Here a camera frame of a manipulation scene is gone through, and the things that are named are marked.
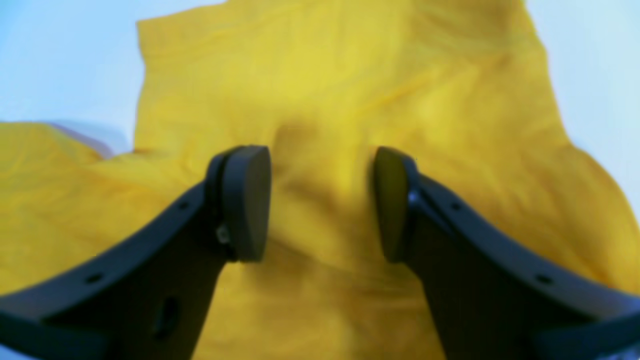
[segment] black clamp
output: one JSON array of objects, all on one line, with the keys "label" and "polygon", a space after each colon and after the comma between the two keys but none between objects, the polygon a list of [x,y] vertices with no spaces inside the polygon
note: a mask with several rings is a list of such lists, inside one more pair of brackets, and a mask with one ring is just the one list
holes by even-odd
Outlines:
[{"label": "black clamp", "polygon": [[0,343],[46,360],[190,359],[229,261],[260,261],[266,147],[217,155],[206,179],[100,256],[0,297]]},{"label": "black clamp", "polygon": [[373,182],[385,256],[420,278],[448,360],[639,358],[638,297],[528,251],[402,152],[378,149]]}]

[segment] hole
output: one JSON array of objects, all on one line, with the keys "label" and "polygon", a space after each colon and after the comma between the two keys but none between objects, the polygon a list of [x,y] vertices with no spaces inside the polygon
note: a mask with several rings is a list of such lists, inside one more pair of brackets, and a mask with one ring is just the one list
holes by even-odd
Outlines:
[{"label": "hole", "polygon": [[158,340],[166,339],[178,324],[180,308],[178,300],[172,297],[165,299],[156,313],[153,336]]},{"label": "hole", "polygon": [[546,275],[542,275],[542,274],[538,274],[536,275],[536,280],[538,282],[541,282],[545,285],[551,285],[554,283],[553,279],[551,279],[549,276]]},{"label": "hole", "polygon": [[84,282],[86,282],[87,284],[93,284],[94,282],[100,281],[101,278],[102,278],[102,274],[97,273],[97,274],[93,274],[93,275],[87,277],[84,280]]}]

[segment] light blue background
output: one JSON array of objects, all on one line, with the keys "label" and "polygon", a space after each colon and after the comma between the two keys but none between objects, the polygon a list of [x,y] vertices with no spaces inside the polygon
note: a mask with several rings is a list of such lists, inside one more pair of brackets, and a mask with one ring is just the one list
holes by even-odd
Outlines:
[{"label": "light blue background", "polygon": [[[135,21],[217,0],[0,0],[0,119],[131,150],[144,67]],[[564,124],[640,214],[640,1],[529,0]],[[0,358],[27,359],[0,346]]]}]

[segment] yellow cloth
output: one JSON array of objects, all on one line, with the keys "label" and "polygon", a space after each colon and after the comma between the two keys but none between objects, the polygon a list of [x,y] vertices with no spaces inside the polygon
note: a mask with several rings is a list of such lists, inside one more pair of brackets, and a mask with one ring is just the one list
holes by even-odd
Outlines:
[{"label": "yellow cloth", "polygon": [[379,145],[538,254],[640,293],[630,206],[570,143],[519,0],[231,0],[139,31],[132,154],[1,125],[1,292],[106,250],[256,143],[273,157],[266,258],[226,267],[195,359],[444,358],[416,278],[381,254]]}]

